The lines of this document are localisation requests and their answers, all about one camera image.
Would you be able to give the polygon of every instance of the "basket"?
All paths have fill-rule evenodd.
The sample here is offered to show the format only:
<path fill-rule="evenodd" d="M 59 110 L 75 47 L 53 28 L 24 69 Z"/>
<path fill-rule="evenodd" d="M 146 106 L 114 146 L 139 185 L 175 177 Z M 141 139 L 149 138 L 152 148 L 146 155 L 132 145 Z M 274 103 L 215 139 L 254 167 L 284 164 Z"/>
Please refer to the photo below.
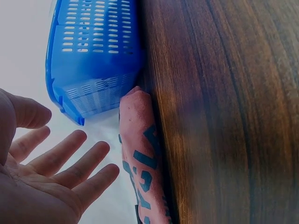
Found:
<path fill-rule="evenodd" d="M 53 15 L 46 84 L 69 118 L 114 109 L 143 65 L 135 0 L 58 0 Z"/>

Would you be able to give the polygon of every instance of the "palm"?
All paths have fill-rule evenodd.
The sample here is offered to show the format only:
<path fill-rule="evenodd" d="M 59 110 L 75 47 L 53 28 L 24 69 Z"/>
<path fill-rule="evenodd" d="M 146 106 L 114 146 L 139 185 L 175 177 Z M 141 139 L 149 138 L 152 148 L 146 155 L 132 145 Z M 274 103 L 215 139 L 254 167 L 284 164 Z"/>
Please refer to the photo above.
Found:
<path fill-rule="evenodd" d="M 0 223 L 77 223 L 83 212 L 116 179 L 110 164 L 87 179 L 109 151 L 95 144 L 79 161 L 58 173 L 86 140 L 74 131 L 27 165 L 24 159 L 43 142 L 51 113 L 37 102 L 0 90 Z M 16 127 L 38 128 L 12 142 Z"/>

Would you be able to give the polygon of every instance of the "wood grain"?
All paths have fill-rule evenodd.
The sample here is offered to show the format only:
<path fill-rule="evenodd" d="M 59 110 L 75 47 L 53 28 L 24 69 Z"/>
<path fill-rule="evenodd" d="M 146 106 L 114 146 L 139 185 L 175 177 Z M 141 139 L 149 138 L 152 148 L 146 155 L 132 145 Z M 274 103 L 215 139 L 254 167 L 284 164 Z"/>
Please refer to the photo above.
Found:
<path fill-rule="evenodd" d="M 174 219 L 299 223 L 299 1 L 140 5 Z"/>

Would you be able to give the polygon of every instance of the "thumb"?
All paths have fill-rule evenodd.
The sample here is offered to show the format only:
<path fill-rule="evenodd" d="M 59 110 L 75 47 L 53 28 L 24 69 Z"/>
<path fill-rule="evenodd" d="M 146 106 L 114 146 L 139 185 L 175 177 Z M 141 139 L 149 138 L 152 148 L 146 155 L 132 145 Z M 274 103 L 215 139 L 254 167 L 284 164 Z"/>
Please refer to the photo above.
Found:
<path fill-rule="evenodd" d="M 50 118 L 51 111 L 38 102 L 0 89 L 0 164 L 6 162 L 17 127 L 39 128 Z"/>

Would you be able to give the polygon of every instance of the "white wall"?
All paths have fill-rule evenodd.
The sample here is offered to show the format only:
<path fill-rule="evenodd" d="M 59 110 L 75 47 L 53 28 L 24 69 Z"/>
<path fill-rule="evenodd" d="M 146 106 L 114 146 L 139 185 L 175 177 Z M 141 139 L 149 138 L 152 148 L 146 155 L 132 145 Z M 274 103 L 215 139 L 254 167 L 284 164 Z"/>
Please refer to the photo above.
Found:
<path fill-rule="evenodd" d="M 0 0 L 0 88 L 37 100 L 52 110 L 50 137 L 25 161 L 49 150 L 72 131 L 72 123 L 50 101 L 45 86 L 44 61 L 50 28 L 51 0 Z M 86 143 L 63 167 L 78 160 L 96 141 L 111 145 L 108 157 L 95 170 L 116 163 L 121 173 L 116 182 L 85 212 L 81 224 L 134 224 L 135 194 L 127 173 L 122 169 L 121 146 L 118 142 L 118 112 L 114 110 L 86 121 L 82 128 L 88 134 Z M 16 137 L 27 130 L 20 129 Z"/>

